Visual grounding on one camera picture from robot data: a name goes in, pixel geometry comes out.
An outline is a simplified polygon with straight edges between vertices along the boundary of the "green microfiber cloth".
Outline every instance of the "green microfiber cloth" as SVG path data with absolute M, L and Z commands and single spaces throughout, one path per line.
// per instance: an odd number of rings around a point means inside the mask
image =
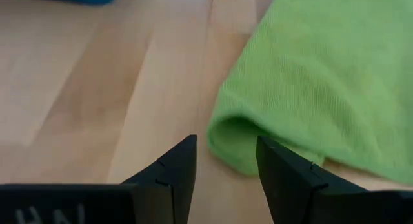
M 208 128 L 212 152 L 247 175 L 258 135 L 413 183 L 413 0 L 274 0 Z

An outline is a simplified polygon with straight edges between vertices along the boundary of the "towel fold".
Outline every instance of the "towel fold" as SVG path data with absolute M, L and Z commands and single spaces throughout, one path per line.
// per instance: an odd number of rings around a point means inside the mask
M 228 79 L 211 151 L 257 174 L 258 135 L 413 183 L 413 0 L 274 0 Z

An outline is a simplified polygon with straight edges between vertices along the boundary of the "wood grain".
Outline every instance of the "wood grain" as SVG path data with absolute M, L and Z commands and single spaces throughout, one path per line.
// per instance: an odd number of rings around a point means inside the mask
M 198 134 L 190 223 L 271 223 L 212 156 L 215 97 L 271 0 L 0 0 L 0 182 L 119 183 Z M 409 189 L 334 162 L 369 189 Z

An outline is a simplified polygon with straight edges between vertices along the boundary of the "wooden table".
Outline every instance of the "wooden table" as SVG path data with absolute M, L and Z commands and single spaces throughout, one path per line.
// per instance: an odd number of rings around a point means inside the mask
M 205 141 L 219 85 L 270 2 L 0 0 L 0 182 L 119 183 L 198 134 L 190 223 L 270 223 L 259 180 Z

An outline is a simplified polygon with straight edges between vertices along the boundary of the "green towel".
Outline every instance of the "green towel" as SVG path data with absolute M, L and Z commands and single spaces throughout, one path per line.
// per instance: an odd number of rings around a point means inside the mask
M 247 175 L 258 135 L 413 183 L 413 0 L 274 0 L 208 128 L 212 152 Z

